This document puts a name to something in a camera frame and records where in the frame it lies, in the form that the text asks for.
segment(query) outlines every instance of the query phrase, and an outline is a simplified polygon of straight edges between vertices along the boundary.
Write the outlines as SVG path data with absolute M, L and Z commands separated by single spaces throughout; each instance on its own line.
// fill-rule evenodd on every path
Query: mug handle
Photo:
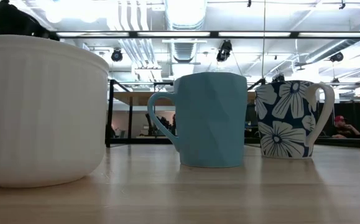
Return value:
M 154 105 L 155 101 L 159 98 L 167 98 L 171 100 L 175 104 L 175 94 L 174 93 L 167 93 L 167 92 L 158 92 L 154 93 L 148 100 L 148 113 L 151 120 L 156 124 L 156 126 L 165 134 L 170 141 L 174 144 L 175 150 L 178 152 L 178 137 L 174 136 L 163 124 L 157 119 L 155 112 L 154 112 Z
M 307 99 L 308 103 L 311 105 L 314 103 L 316 104 L 315 92 L 319 88 L 321 88 L 325 94 L 325 102 L 323 103 L 323 109 L 318 122 L 316 122 L 315 129 L 307 136 L 306 143 L 310 147 L 314 145 L 315 140 L 318 138 L 319 134 L 325 127 L 325 124 L 328 121 L 335 105 L 335 91 L 333 91 L 333 88 L 329 85 L 322 83 L 314 83 L 305 90 L 305 98 Z

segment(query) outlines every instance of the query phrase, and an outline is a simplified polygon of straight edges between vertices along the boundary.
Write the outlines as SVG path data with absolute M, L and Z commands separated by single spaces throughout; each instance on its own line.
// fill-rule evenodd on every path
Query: red cap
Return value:
M 345 120 L 345 118 L 343 116 L 341 116 L 341 115 L 335 116 L 335 122 L 344 121 L 344 120 Z

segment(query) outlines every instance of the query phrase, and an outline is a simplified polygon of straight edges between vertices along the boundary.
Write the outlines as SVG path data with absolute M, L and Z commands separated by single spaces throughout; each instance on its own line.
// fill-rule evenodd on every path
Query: white bowl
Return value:
M 65 43 L 0 35 L 0 186 L 80 179 L 101 162 L 108 64 Z

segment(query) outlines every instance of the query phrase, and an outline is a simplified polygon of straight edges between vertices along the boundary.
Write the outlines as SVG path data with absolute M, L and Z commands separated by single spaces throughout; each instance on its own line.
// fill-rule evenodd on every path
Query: floral mug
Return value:
M 315 92 L 321 88 L 325 103 L 317 119 Z M 304 159 L 312 156 L 313 145 L 335 104 L 332 87 L 307 81 L 286 81 L 256 88 L 256 110 L 265 157 Z

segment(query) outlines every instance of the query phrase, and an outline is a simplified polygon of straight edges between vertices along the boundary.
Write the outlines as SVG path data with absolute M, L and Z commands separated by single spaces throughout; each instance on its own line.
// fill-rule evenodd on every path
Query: blue mug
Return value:
M 154 104 L 158 98 L 174 103 L 178 136 L 156 118 Z M 180 153 L 182 164 L 235 167 L 243 163 L 246 105 L 245 77 L 202 72 L 177 79 L 174 93 L 153 94 L 148 101 L 148 113 Z
M 325 103 L 319 120 L 315 92 L 321 88 Z M 312 156 L 313 145 L 335 104 L 332 87 L 307 81 L 287 81 L 256 88 L 256 111 L 261 153 L 266 157 L 304 159 Z

